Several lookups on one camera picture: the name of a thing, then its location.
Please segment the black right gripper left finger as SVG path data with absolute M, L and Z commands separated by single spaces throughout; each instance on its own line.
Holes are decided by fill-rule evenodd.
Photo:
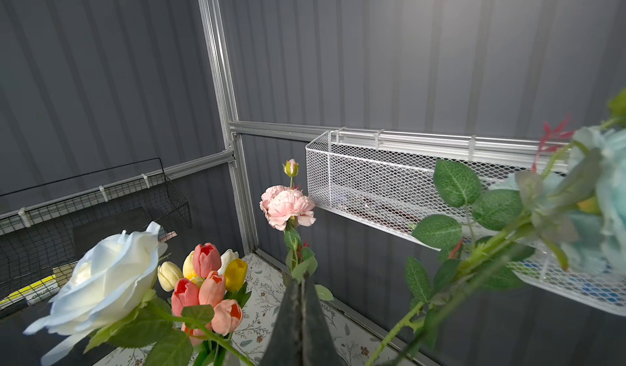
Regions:
M 304 365 L 303 306 L 303 286 L 291 281 L 260 365 Z

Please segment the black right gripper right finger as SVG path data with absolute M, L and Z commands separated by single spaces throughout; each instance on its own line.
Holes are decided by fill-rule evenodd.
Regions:
M 308 275 L 302 282 L 302 360 L 303 365 L 344 365 L 329 333 L 315 284 Z

